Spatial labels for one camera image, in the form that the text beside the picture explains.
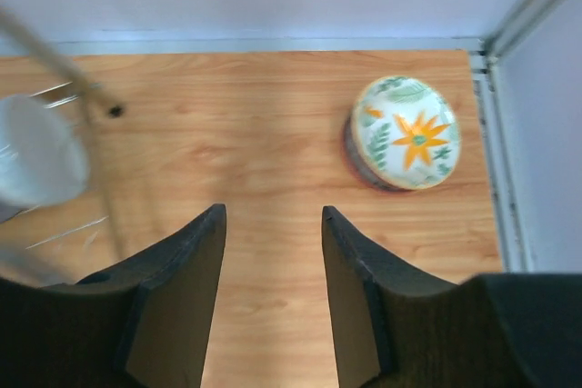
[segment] yellow flower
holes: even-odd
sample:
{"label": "yellow flower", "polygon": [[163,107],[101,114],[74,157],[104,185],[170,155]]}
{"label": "yellow flower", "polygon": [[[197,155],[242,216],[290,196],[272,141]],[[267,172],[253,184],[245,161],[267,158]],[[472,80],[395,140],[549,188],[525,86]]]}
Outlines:
{"label": "yellow flower", "polygon": [[364,111],[366,112],[366,114],[371,115],[375,118],[382,118],[384,117],[384,113],[382,111],[380,111],[379,109],[374,109],[371,106],[366,106],[364,108]]}
{"label": "yellow flower", "polygon": [[425,112],[422,111],[412,126],[400,115],[394,114],[394,119],[396,120],[398,128],[404,135],[406,135],[392,143],[395,145],[408,146],[404,161],[405,170],[410,168],[410,165],[412,165],[416,157],[419,155],[426,165],[431,165],[433,160],[428,153],[428,147],[448,143],[448,140],[439,140],[435,138],[435,136],[449,127],[449,124],[442,124],[433,127],[433,124],[437,120],[436,115],[425,124]]}

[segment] dish rack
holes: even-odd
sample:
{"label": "dish rack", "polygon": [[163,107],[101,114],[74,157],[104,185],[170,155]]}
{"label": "dish rack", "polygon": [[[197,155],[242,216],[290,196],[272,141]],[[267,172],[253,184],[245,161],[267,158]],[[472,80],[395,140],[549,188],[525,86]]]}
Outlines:
{"label": "dish rack", "polygon": [[[65,106],[72,107],[73,105],[78,108],[76,109],[78,112],[78,120],[74,123],[74,129],[76,134],[79,131],[83,133],[85,149],[91,165],[92,176],[90,189],[95,191],[98,202],[100,203],[100,215],[89,222],[65,229],[57,234],[51,234],[41,241],[30,242],[24,248],[34,248],[55,240],[58,242],[59,239],[68,237],[68,235],[106,223],[109,236],[115,248],[115,256],[118,260],[125,258],[124,246],[120,238],[111,192],[104,173],[99,138],[95,131],[95,121],[90,108],[90,105],[96,105],[105,111],[108,116],[119,117],[124,113],[122,103],[109,94],[101,84],[94,82],[72,60],[59,54],[51,45],[45,43],[38,35],[21,23],[15,15],[0,6],[0,32],[2,31],[20,44],[37,61],[66,80],[61,85],[32,94],[32,96],[44,100],[45,107],[47,108],[61,110]],[[30,213],[35,209],[37,208],[21,211],[5,223],[9,223],[15,218]],[[13,258],[0,259],[0,262],[12,263],[14,261]]]}

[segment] wooden table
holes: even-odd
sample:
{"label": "wooden table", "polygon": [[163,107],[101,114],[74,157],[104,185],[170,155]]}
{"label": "wooden table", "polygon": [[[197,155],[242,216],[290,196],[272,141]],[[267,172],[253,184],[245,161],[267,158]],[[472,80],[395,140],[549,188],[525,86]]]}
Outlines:
{"label": "wooden table", "polygon": [[[211,203],[227,206],[206,387],[336,386],[320,242],[325,204],[448,280],[500,269],[463,51],[115,55],[78,62],[127,102],[124,118],[99,117],[98,125],[129,253]],[[342,161],[342,123],[358,92],[382,75],[433,85],[459,119],[458,167],[425,193],[374,191]],[[29,60],[0,59],[3,95],[53,84]],[[80,224],[98,214],[97,204],[87,194],[32,212],[22,217],[34,223],[26,225],[27,238],[56,226],[57,216],[59,226]],[[23,226],[21,219],[3,224],[0,236],[14,240]],[[94,233],[38,250],[78,277],[115,260],[106,232]]]}

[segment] wood grain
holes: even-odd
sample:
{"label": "wood grain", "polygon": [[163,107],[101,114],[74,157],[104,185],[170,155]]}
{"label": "wood grain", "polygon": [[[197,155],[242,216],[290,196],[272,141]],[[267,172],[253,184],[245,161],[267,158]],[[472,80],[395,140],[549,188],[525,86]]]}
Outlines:
{"label": "wood grain", "polygon": [[[100,116],[98,126],[129,253],[211,203],[227,206],[204,387],[336,386],[320,240],[325,204],[395,254],[447,280],[500,268],[476,99],[462,51],[77,61],[127,102],[124,118]],[[374,191],[342,161],[342,123],[359,91],[382,75],[412,75],[433,85],[457,113],[463,135],[458,167],[425,193]],[[54,84],[30,60],[0,59],[3,95]],[[95,202],[79,199],[60,214],[85,219]],[[95,257],[115,259],[106,238],[91,245],[100,247],[91,255],[92,268],[99,264]],[[65,256],[60,261],[69,262]]]}

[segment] white cup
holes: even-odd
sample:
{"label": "white cup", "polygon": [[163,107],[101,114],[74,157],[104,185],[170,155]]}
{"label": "white cup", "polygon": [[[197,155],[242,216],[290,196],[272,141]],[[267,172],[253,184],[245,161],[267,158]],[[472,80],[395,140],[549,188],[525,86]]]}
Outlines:
{"label": "white cup", "polygon": [[61,204],[88,178],[85,149],[63,117],[28,95],[0,100],[0,203]]}

